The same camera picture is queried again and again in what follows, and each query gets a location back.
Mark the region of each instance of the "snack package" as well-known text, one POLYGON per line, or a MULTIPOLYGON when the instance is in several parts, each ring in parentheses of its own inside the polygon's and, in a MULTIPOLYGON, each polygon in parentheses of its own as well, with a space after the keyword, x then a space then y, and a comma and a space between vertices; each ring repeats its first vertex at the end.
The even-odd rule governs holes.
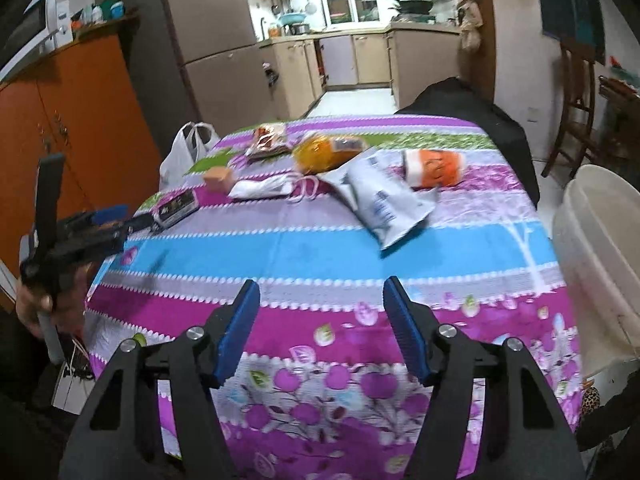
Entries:
POLYGON ((214 166, 209 168, 202 176, 205 186, 209 191, 229 194, 236 184, 236 178, 231 168, 214 166))
POLYGON ((413 188, 455 186, 465 170, 465 157, 461 153, 404 150, 406 181, 413 188))
POLYGON ((337 170, 319 174, 318 179, 333 186, 386 249, 427 218, 440 191, 418 195, 404 180, 385 173, 375 154, 371 148, 337 170))
POLYGON ((284 123, 261 124, 254 130, 254 140, 245 155, 249 160, 259 160, 268 156, 291 151, 284 123))
POLYGON ((309 132, 293 149, 293 157, 300 173, 316 174, 338 168, 368 147, 358 136, 309 132))

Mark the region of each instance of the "leopard print fabric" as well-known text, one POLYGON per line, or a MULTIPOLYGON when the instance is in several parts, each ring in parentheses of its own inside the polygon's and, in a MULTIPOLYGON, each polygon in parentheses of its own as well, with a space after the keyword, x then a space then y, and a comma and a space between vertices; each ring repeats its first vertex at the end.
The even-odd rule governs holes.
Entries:
POLYGON ((600 407, 600 392, 590 386, 582 394, 582 405, 580 407, 580 416, 589 415, 593 410, 600 407))

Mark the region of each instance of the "tablecloth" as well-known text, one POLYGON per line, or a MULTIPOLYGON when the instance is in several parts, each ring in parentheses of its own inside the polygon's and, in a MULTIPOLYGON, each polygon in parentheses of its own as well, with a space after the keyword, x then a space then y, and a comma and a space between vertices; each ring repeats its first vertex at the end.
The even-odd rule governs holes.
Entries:
MULTIPOLYGON (((520 182, 484 131, 434 116, 321 118, 287 124, 352 133, 379 148, 391 171, 403 148, 457 150, 463 181, 442 189, 428 225, 381 253, 378 241, 322 184, 300 200, 233 202, 209 192, 202 173, 230 165, 263 179, 292 157, 249 164, 250 130, 222 139, 178 189, 201 209, 161 235, 130 238, 91 287, 86 341, 97 374, 124 338, 168 341, 233 300, 247 278, 261 309, 235 376, 213 392, 233 459, 248 478, 400 478, 430 393, 407 373, 382 308, 384 279, 397 275, 440 322, 487 342, 521 338, 575 426, 580 358, 574 317, 552 245, 520 182)), ((474 385, 459 475, 473 471, 484 386, 474 385)), ((165 449, 179 454, 167 383, 159 385, 165 449)))

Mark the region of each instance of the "table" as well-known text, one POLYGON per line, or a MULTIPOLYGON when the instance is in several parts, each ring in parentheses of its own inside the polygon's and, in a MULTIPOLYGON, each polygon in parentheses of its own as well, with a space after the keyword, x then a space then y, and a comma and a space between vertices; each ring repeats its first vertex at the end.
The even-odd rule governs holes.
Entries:
POLYGON ((621 159, 640 162, 640 96, 620 81, 600 76, 598 93, 616 111, 612 131, 602 139, 605 166, 620 173, 621 159))
MULTIPOLYGON (((570 300, 534 207, 484 131, 411 115, 287 125, 293 139, 310 130, 361 134, 391 169, 408 147, 459 150, 468 168, 458 186, 442 190, 427 228, 381 254, 325 186, 299 202, 232 203, 207 191, 202 171, 211 165, 229 163, 257 179, 293 167, 289 155, 247 165, 242 150, 251 131, 225 137, 180 186, 193 188, 202 208, 160 236, 134 236, 122 256, 103 265, 85 316, 95 372, 124 338, 167 341, 203 323, 253 278, 261 309, 238 371, 214 395, 240 471, 250 478, 399 478, 430 390, 407 373, 382 309, 383 280, 396 274, 440 322, 488 342, 521 338, 575 426, 581 380, 570 300)), ((475 465, 483 392, 478 381, 459 475, 475 465)), ((177 454, 167 384, 159 395, 165 449, 177 454)))

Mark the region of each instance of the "frying pan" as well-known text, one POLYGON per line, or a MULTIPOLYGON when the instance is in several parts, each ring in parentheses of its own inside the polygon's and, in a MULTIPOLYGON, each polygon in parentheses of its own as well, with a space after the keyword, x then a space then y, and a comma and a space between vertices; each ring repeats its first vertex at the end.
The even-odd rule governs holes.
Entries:
POLYGON ((393 0, 401 14, 428 14, 433 2, 426 0, 393 0))

